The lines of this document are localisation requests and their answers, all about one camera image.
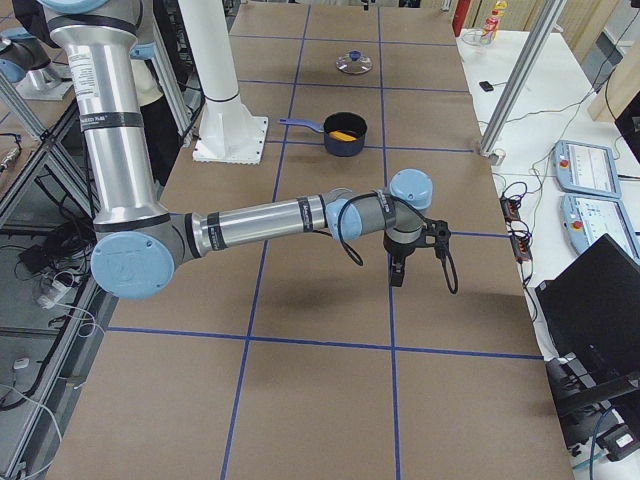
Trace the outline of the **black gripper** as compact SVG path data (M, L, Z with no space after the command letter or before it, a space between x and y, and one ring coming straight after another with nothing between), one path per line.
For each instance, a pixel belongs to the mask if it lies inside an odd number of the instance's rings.
M422 228L402 231L390 228L384 231L383 246L391 255L389 284L402 287L405 277L406 257L414 253L421 245Z

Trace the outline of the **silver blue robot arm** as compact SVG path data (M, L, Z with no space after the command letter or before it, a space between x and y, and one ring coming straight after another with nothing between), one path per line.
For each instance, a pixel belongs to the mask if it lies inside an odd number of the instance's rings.
M241 100L222 5L183 1L179 7L204 105L194 159L178 159L167 191L158 196L131 65L153 25L151 3L43 3L50 36L69 61L95 176L100 206L90 268L103 290L144 299L164 289L179 266L211 252L316 231L342 244L382 232L395 286L415 250L431 248L439 258L446 256L448 231L426 216L431 180L416 169L400 171L371 193L339 188L235 210L187 212L188 200L220 199L239 184L235 173L216 171L215 162L260 162L268 121Z

